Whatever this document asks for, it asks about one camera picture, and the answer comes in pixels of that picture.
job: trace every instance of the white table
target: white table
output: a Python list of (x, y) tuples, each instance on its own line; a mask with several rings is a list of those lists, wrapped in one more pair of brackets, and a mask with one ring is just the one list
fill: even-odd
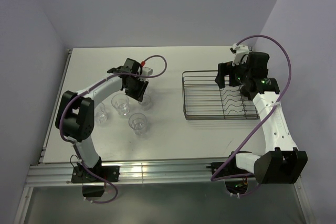
[[(151, 111), (144, 112), (150, 122), (146, 137), (137, 137), (128, 126), (128, 118), (140, 112), (138, 102), (130, 99), (131, 112), (122, 117), (111, 105), (112, 96), (104, 100), (109, 119), (104, 126), (95, 125), (93, 143), (103, 161), (143, 161), (227, 157), (243, 141), (259, 120), (187, 121), (182, 106), (182, 72), (216, 70), (220, 62), (232, 60), (229, 46), (206, 47), (130, 47), (76, 48), (67, 68), (61, 93), (83, 89), (106, 75), (112, 67), (123, 65), (126, 58), (142, 61), (150, 55), (163, 55), (168, 62), (164, 75), (150, 79), (148, 92), (154, 101)], [(163, 67), (161, 59), (146, 64), (154, 74)], [(44, 163), (69, 162), (74, 149), (65, 143), (55, 128), (50, 132)], [(265, 138), (259, 130), (244, 150), (265, 153)]]

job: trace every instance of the rack wire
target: rack wire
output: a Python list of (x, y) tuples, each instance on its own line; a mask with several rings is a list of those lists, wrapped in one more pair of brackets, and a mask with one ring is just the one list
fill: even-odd
[(182, 73), (183, 112), (187, 120), (258, 119), (252, 101), (241, 94), (241, 87), (220, 89), (215, 83), (216, 70)]

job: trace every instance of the white wall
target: white wall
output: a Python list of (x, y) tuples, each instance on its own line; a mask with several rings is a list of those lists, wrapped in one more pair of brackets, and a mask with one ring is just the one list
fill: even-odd
[(69, 47), (231, 45), (276, 0), (39, 0)]
[[(336, 0), (278, 0), (262, 34), (288, 50), (293, 76), (282, 105), (289, 130), (308, 153), (303, 182), (320, 223), (336, 221)], [(271, 56), (270, 75), (287, 78), (285, 58), (270, 42), (256, 50)]]
[(12, 223), (37, 162), (66, 52), (35, 0), (0, 0), (0, 219)]

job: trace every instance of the glass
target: glass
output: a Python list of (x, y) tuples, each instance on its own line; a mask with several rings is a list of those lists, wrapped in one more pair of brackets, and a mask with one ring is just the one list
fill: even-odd
[(136, 135), (143, 135), (147, 130), (147, 118), (141, 113), (131, 115), (128, 124)]
[(112, 106), (119, 115), (127, 115), (130, 112), (130, 101), (124, 94), (117, 94), (111, 100)]
[(144, 94), (142, 98), (142, 102), (138, 102), (141, 105), (141, 109), (143, 111), (149, 110), (153, 106), (152, 99), (149, 95)]
[(108, 115), (105, 109), (105, 105), (101, 102), (95, 108), (95, 117), (94, 120), (96, 123), (101, 124), (106, 122), (108, 119)]

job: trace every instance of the empty glass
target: empty glass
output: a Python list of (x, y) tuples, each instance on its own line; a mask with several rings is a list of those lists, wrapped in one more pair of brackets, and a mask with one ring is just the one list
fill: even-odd
[(141, 109), (143, 111), (149, 110), (153, 106), (152, 99), (149, 95), (144, 94), (142, 98), (142, 102), (138, 102), (141, 105)]
[(112, 98), (111, 103), (119, 115), (127, 115), (130, 112), (130, 101), (124, 94), (116, 94)]
[(101, 124), (101, 123), (106, 122), (107, 118), (108, 118), (108, 115), (105, 109), (105, 105), (101, 102), (95, 108), (94, 120), (96, 123)]
[(141, 113), (131, 115), (128, 124), (136, 135), (143, 135), (147, 130), (147, 118)]

